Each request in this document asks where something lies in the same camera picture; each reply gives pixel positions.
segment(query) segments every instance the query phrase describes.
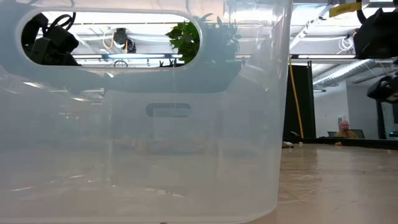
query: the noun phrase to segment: transparent plastic container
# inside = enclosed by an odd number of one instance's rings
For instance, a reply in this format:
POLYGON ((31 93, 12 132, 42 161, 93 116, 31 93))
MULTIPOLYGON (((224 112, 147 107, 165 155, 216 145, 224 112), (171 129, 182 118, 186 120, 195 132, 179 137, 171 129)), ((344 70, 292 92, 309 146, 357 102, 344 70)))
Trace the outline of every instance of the transparent plastic container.
POLYGON ((26 2, 0 2, 0 223, 242 223, 275 208, 291 0, 26 2), (242 38, 228 63, 205 62, 222 52, 201 30, 180 68, 42 66, 20 38, 42 11, 213 13, 242 38), (119 89, 100 105, 27 85, 105 72, 119 89))

